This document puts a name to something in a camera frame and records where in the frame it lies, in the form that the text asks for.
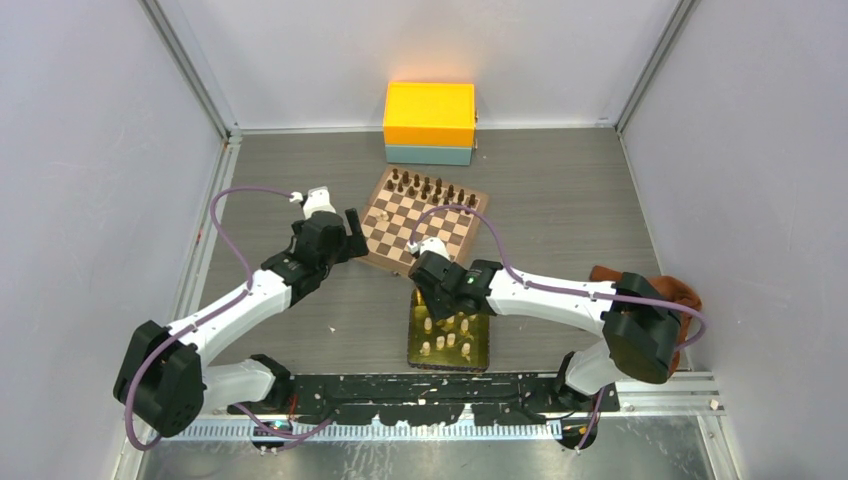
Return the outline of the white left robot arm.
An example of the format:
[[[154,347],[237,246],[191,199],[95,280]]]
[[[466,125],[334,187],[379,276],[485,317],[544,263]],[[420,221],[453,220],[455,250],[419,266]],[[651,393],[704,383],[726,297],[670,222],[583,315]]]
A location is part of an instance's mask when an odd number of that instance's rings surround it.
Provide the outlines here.
[[[290,245],[229,294],[167,326],[147,321],[133,332],[113,387],[127,414],[173,437],[214,410],[243,405],[277,413],[289,406],[291,373],[267,355],[211,363],[261,322],[317,290],[333,266],[369,252],[354,208],[318,211],[292,228]]]

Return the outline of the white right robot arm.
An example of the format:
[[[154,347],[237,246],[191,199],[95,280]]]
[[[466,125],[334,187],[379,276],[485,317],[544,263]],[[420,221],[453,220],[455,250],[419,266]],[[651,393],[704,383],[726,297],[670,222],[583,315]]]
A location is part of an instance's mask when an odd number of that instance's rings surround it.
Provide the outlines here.
[[[567,354],[555,384],[558,403],[577,411],[603,387],[624,379],[665,383],[682,322],[642,276],[579,282],[530,274],[496,261],[469,267],[434,251],[418,256],[409,273],[430,315],[519,315],[572,326],[598,336],[590,348]]]

